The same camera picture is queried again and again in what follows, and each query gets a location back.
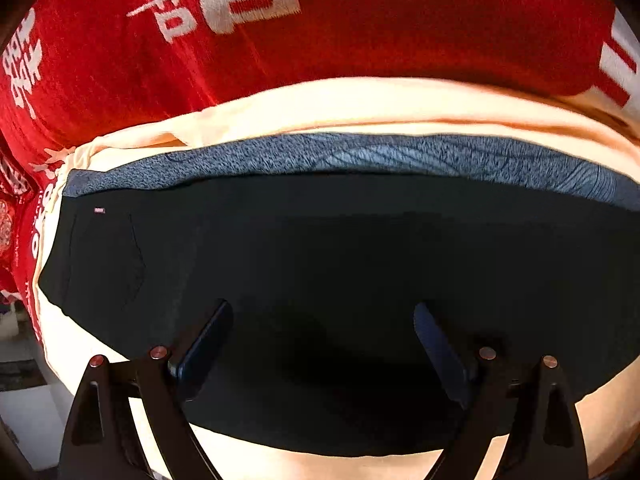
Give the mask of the black pants grey waistband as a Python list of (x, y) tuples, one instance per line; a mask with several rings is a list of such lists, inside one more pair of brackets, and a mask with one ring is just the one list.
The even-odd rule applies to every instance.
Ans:
[(639, 353), (639, 187), (498, 136), (265, 136), (70, 174), (39, 285), (126, 358), (217, 299), (190, 422), (319, 455), (440, 448), (462, 414), (420, 344), (555, 356), (581, 399)]

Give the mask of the peach cream cloth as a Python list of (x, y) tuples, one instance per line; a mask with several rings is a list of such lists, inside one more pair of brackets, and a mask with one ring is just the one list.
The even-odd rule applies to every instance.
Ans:
[[(589, 160), (631, 179), (639, 192), (639, 116), (614, 110), (600, 90), (558, 100), (478, 84), (423, 78), (334, 78), (272, 89), (200, 112), (99, 136), (67, 155), (37, 220), (36, 278), (49, 257), (71, 169), (107, 170), (143, 156), (280, 133), (339, 131), (406, 136), (460, 133), (512, 138)], [(35, 290), (38, 290), (34, 278)], [(47, 363), (75, 393), (90, 356), (122, 356), (44, 299), (38, 290)], [(589, 472), (597, 476), (639, 437), (639, 358), (577, 403)], [(338, 458), (295, 453), (194, 427), (211, 458), (231, 479), (417, 479), (438, 451), (406, 456)]]

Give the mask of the red blanket white lettering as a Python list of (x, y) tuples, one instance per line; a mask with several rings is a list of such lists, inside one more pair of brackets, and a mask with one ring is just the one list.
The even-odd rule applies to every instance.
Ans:
[(1, 0), (2, 299), (39, 309), (37, 220), (78, 146), (356, 77), (600, 90), (639, 116), (639, 43), (612, 0)]

